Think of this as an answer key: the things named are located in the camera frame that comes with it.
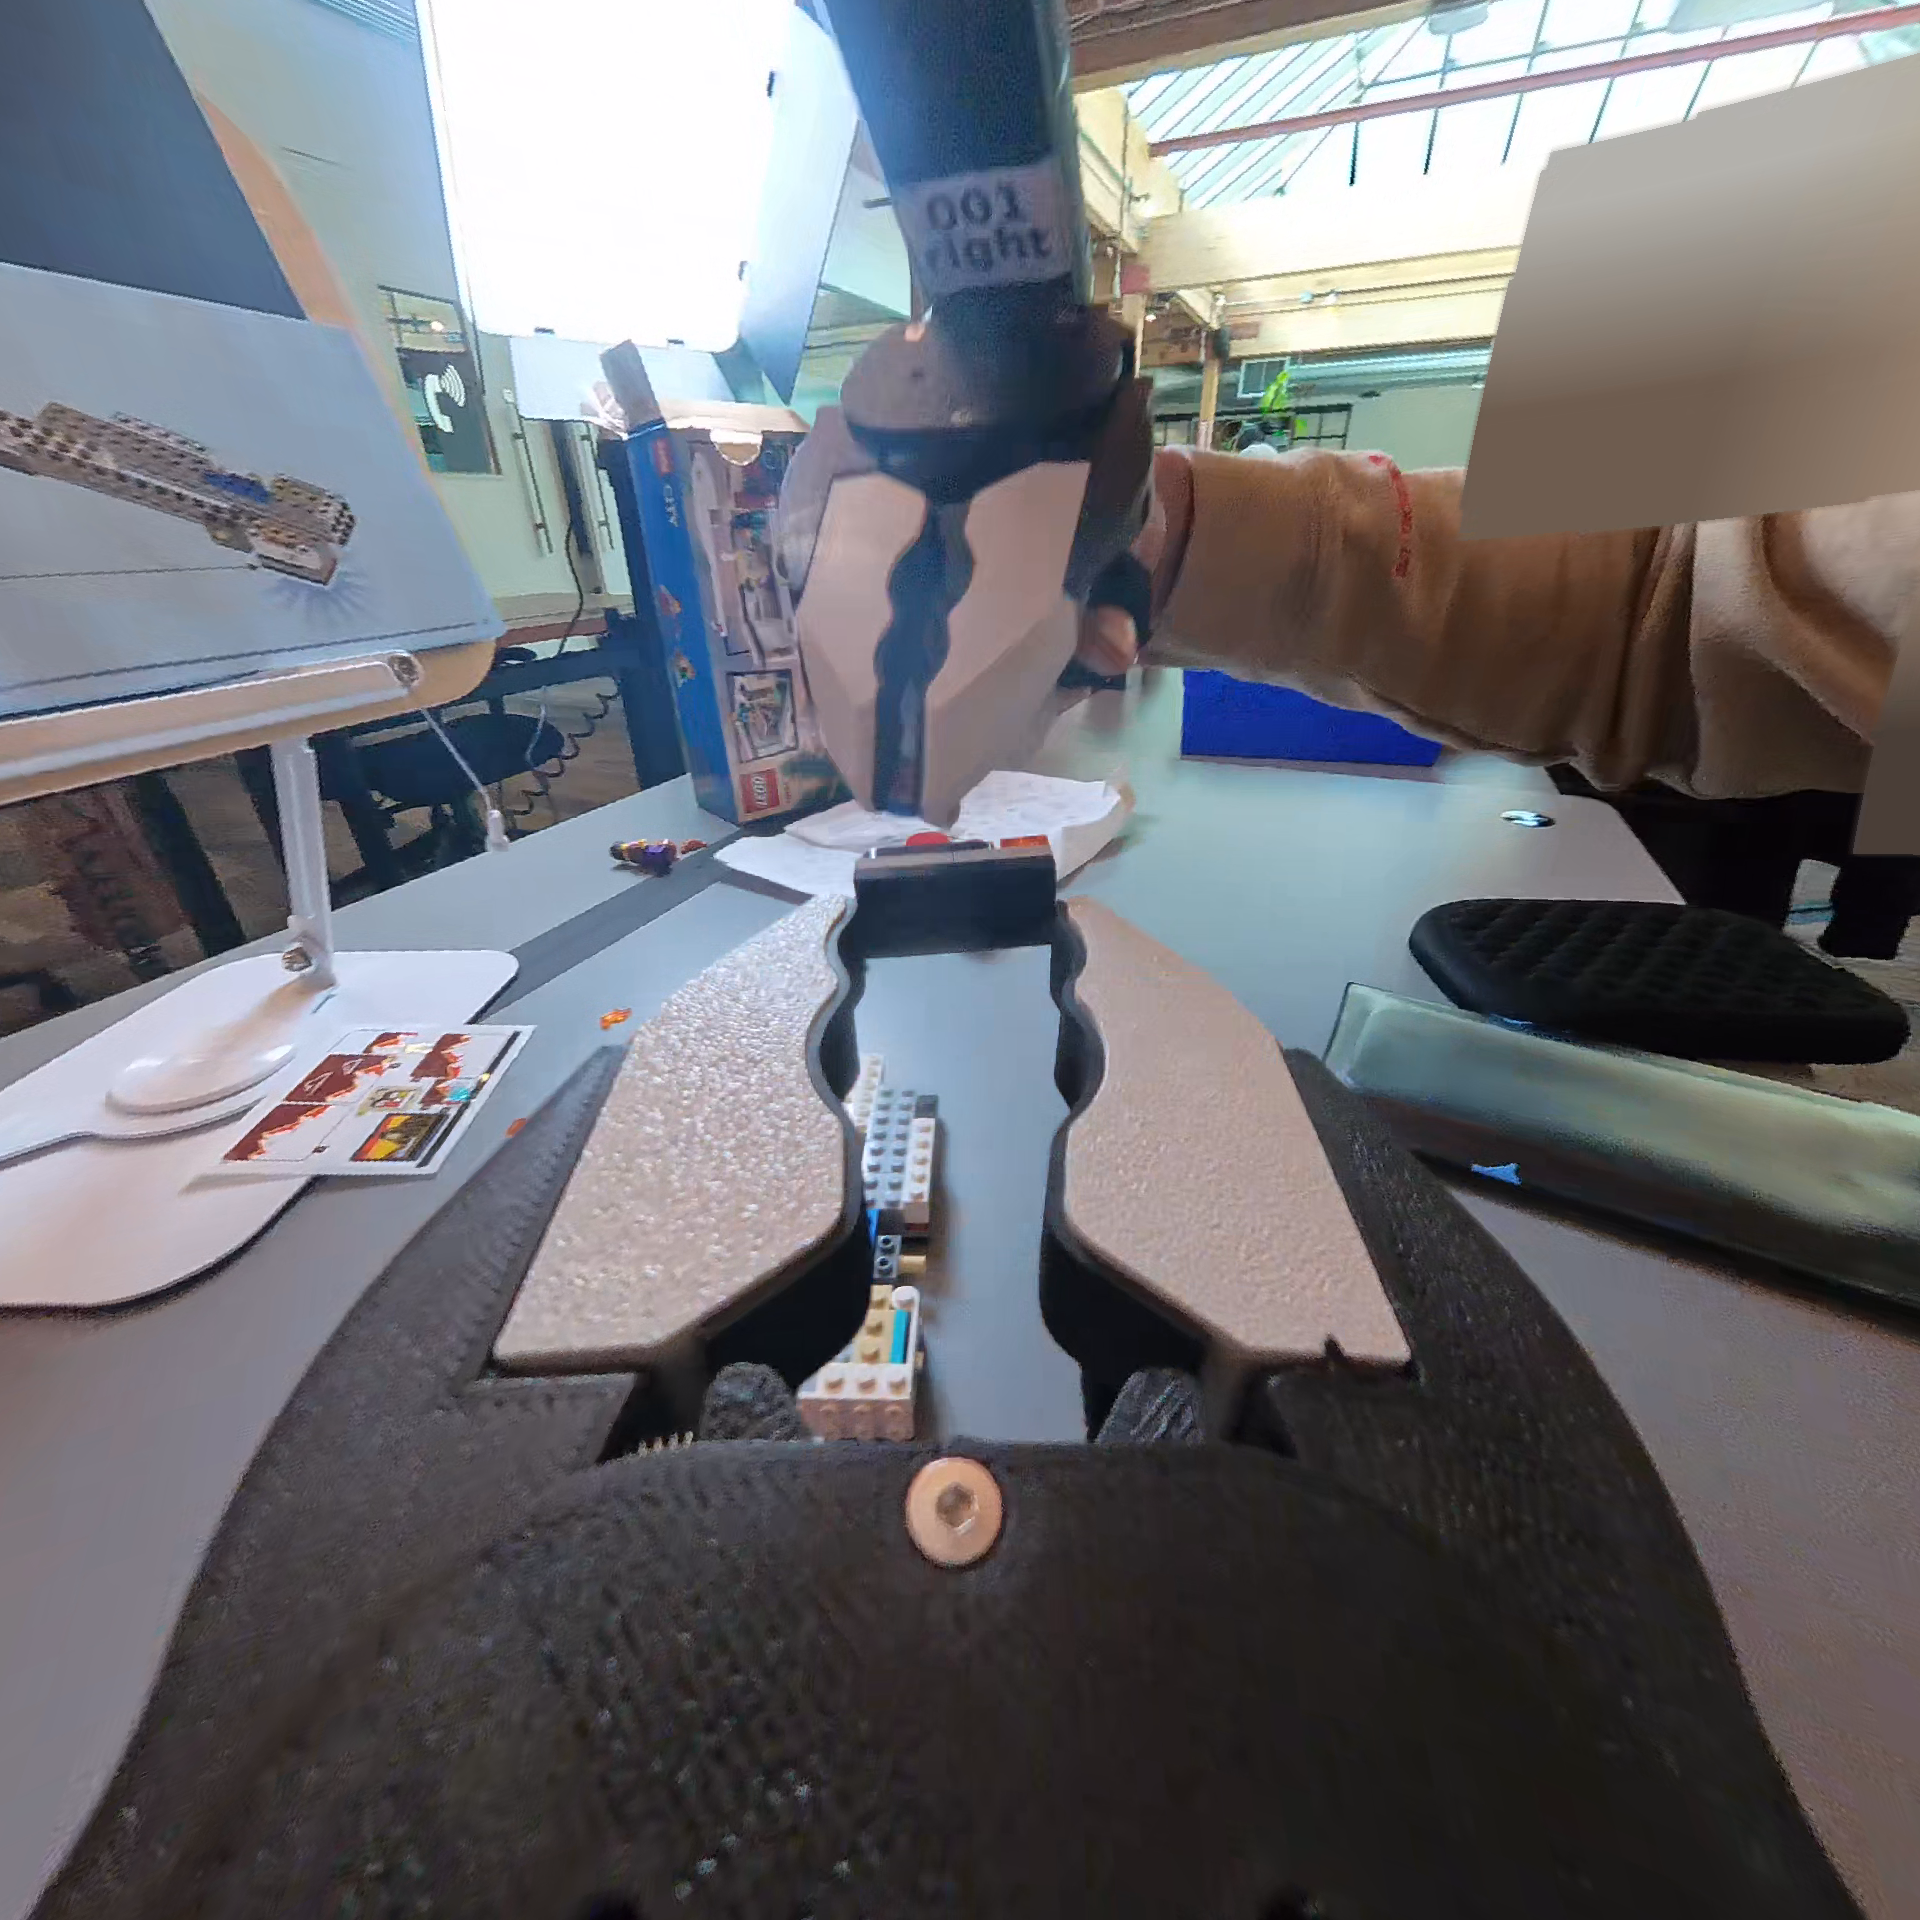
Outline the white book stand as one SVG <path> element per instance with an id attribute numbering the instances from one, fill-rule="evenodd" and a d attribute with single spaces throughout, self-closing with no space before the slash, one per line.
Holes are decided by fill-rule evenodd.
<path id="1" fill-rule="evenodd" d="M 5 267 L 309 321 L 144 6 L 5 6 Z M 5 1091 L 5 1309 L 125 1309 L 229 1260 L 300 1182 L 205 1182 L 243 1120 L 357 1026 L 465 1026 L 500 951 L 339 954 L 314 739 L 457 698 L 491 640 L 5 720 L 5 805 L 265 750 L 288 912 Z"/>

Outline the colourful lego set box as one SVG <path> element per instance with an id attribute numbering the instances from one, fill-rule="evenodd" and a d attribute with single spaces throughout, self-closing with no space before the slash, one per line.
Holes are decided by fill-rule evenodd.
<path id="1" fill-rule="evenodd" d="M 696 801 L 733 825 L 781 824 L 847 797 L 799 655 L 798 596 L 776 542 L 803 420 L 731 396 L 662 396 L 677 348 L 602 353 L 624 434 L 607 446 L 629 502 L 646 612 Z"/>

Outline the printed white paper bag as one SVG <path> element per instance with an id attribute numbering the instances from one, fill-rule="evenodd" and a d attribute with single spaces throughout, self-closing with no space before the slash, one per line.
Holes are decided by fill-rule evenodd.
<path id="1" fill-rule="evenodd" d="M 916 815 L 874 813 L 847 801 L 772 837 L 742 833 L 716 851 L 716 862 L 733 876 L 772 884 L 803 899 L 850 899 L 853 867 L 860 857 L 900 847 L 918 833 L 989 847 L 1043 839 L 1055 875 L 1067 879 L 1125 832 L 1131 809 L 1131 791 L 1125 783 L 992 772 L 964 795 L 946 829 L 933 829 Z"/>

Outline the lego sticker sheet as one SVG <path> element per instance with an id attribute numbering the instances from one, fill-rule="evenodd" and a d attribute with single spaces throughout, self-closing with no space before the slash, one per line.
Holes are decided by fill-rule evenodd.
<path id="1" fill-rule="evenodd" d="M 526 1025 L 348 1030 L 259 1106 L 205 1182 L 424 1180 L 526 1051 Z"/>

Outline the small grey lego assembly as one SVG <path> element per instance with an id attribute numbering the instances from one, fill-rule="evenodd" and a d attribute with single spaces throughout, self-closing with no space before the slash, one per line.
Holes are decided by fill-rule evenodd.
<path id="1" fill-rule="evenodd" d="M 961 839 L 954 851 L 876 849 L 853 867 L 846 962 L 1048 949 L 1059 875 L 1043 839 Z"/>

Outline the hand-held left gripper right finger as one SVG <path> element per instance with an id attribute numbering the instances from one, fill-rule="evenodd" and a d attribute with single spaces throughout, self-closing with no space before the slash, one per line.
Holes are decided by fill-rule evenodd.
<path id="1" fill-rule="evenodd" d="M 1059 905 L 1067 1117 L 1048 1148 L 1043 1329 L 1088 1425 L 1142 1369 L 1236 1431 L 1260 1380 L 1393 1380 L 1411 1347 L 1276 1037 L 1102 903 Z"/>

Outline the blue plastic bin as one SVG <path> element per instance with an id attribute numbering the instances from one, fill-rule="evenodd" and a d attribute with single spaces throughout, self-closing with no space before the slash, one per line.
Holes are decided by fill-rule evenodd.
<path id="1" fill-rule="evenodd" d="M 1182 670 L 1181 754 L 1319 768 L 1429 769 L 1441 744 L 1370 711 L 1347 711 L 1293 689 Z"/>

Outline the black office chair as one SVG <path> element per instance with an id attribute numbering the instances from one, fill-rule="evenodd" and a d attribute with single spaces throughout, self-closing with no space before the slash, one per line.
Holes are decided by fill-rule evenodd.
<path id="1" fill-rule="evenodd" d="M 419 716 L 413 728 L 361 736 L 352 747 L 371 795 L 390 813 L 422 813 L 452 851 L 486 851 L 491 815 L 512 781 L 549 781 L 564 762 L 564 731 L 517 711 Z"/>

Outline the instruction booklet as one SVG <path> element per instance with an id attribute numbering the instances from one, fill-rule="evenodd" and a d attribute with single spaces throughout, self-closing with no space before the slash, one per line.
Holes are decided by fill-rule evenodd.
<path id="1" fill-rule="evenodd" d="M 1 714 L 503 630 L 343 328 L 1 270 Z"/>

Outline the person's right forearm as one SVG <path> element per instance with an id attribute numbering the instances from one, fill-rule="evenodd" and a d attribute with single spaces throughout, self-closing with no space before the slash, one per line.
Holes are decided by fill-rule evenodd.
<path id="1" fill-rule="evenodd" d="M 1162 449 L 1151 655 L 1596 791 L 1857 795 L 1915 620 L 1916 495 L 1468 542 L 1464 472 Z"/>

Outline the long grey lego build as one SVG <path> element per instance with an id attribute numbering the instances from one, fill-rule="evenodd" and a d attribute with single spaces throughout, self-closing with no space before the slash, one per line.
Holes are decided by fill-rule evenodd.
<path id="1" fill-rule="evenodd" d="M 798 1392 L 815 1444 L 909 1445 L 923 1429 L 923 1293 L 938 1101 L 894 1082 L 883 1058 L 860 1054 L 847 1117 L 860 1147 L 860 1204 L 871 1229 L 869 1303 L 850 1342 Z"/>

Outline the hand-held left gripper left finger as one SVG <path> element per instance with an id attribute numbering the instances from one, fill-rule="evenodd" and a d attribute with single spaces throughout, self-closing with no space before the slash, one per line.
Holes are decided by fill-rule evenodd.
<path id="1" fill-rule="evenodd" d="M 503 1375 L 631 1375 L 692 1421 L 716 1373 L 795 1390 L 857 1331 L 847 912 L 806 899 L 634 1030 L 495 1335 Z"/>

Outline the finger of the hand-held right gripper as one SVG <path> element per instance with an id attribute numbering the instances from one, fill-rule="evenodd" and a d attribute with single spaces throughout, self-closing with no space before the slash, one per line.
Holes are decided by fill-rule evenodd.
<path id="1" fill-rule="evenodd" d="M 798 632 L 832 768 L 866 809 L 914 810 L 932 639 L 922 494 L 888 475 L 831 486 Z"/>
<path id="2" fill-rule="evenodd" d="M 973 570 L 923 696 L 922 819 L 954 819 L 1036 736 L 1076 642 L 1067 570 L 1086 484 L 1088 462 L 1038 462 L 964 508 L 956 532 Z"/>

